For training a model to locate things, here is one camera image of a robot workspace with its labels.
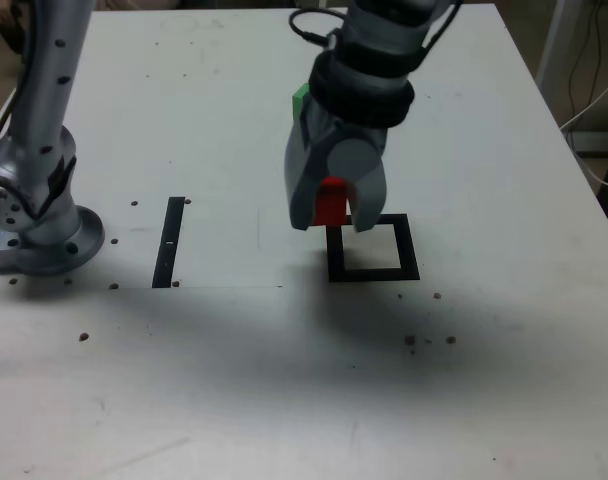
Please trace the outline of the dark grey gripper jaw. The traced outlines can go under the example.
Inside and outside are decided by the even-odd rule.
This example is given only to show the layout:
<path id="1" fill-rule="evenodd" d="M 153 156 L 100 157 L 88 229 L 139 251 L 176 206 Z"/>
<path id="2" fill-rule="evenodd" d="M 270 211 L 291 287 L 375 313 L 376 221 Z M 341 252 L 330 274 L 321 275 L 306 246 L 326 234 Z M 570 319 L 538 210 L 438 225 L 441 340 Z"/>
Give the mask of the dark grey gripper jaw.
<path id="1" fill-rule="evenodd" d="M 342 226 L 347 219 L 346 183 L 328 172 L 324 154 L 307 142 L 303 118 L 296 120 L 288 139 L 284 176 L 291 226 Z"/>

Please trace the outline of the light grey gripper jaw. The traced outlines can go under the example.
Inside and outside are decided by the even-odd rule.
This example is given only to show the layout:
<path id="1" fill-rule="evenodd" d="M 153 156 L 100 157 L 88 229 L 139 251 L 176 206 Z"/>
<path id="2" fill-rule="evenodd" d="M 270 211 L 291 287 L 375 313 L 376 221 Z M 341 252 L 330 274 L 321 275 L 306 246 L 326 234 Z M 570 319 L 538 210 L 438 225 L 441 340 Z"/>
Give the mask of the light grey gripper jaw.
<path id="1" fill-rule="evenodd" d="M 383 162 L 367 140 L 337 143 L 327 159 L 328 172 L 346 183 L 352 224 L 356 232 L 372 229 L 379 221 L 387 196 Z"/>

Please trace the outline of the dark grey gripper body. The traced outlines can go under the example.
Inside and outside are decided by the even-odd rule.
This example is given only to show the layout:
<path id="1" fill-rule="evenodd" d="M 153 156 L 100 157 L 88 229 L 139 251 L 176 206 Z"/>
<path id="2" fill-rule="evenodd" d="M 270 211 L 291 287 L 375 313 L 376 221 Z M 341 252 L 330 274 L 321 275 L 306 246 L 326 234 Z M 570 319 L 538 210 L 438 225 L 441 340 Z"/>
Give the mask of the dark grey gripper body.
<path id="1" fill-rule="evenodd" d="M 313 97 L 309 97 L 305 101 L 303 122 L 307 142 L 311 146 L 322 144 L 331 138 L 337 140 L 344 137 L 359 137 L 373 144 L 378 153 L 385 151 L 388 136 L 387 129 L 373 129 L 350 123 L 328 112 Z"/>

